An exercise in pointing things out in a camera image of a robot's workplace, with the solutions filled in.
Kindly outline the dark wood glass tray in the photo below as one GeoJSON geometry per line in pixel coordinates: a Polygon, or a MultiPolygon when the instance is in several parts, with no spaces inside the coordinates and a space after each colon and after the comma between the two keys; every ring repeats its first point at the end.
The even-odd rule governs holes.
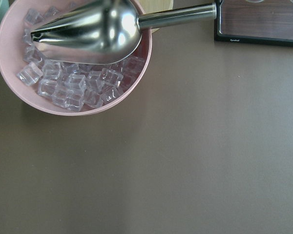
{"type": "Polygon", "coordinates": [[[293,47],[293,0],[218,0],[216,41],[293,47]]]}

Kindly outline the pink bowl with ice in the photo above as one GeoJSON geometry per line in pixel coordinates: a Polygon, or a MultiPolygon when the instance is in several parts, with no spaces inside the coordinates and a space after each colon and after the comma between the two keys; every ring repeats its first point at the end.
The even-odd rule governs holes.
{"type": "Polygon", "coordinates": [[[23,84],[16,74],[26,63],[22,59],[24,43],[21,41],[24,30],[23,18],[30,8],[45,12],[49,7],[55,6],[65,10],[69,6],[68,0],[16,0],[14,1],[0,24],[0,73],[10,90],[24,103],[40,111],[60,116],[87,116],[105,111],[123,101],[137,86],[144,75],[151,56],[152,33],[150,30],[143,32],[139,47],[134,55],[145,59],[144,67],[140,74],[135,76],[132,85],[116,100],[101,108],[83,108],[80,112],[72,112],[53,105],[49,100],[39,96],[36,91],[23,84]]]}

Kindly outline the steel ice scoop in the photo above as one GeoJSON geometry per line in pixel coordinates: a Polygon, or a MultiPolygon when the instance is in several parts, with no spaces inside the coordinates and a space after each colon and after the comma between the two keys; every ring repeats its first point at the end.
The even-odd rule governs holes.
{"type": "Polygon", "coordinates": [[[144,30],[197,20],[214,20],[216,4],[139,13],[131,0],[96,0],[35,26],[31,38],[51,60],[113,64],[131,55],[144,30]]]}

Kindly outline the round wooden stand base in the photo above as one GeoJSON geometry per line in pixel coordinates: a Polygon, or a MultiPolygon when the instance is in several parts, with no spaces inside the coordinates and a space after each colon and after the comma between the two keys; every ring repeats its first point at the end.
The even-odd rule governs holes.
{"type": "Polygon", "coordinates": [[[138,0],[146,14],[173,9],[174,0],[138,0]]]}

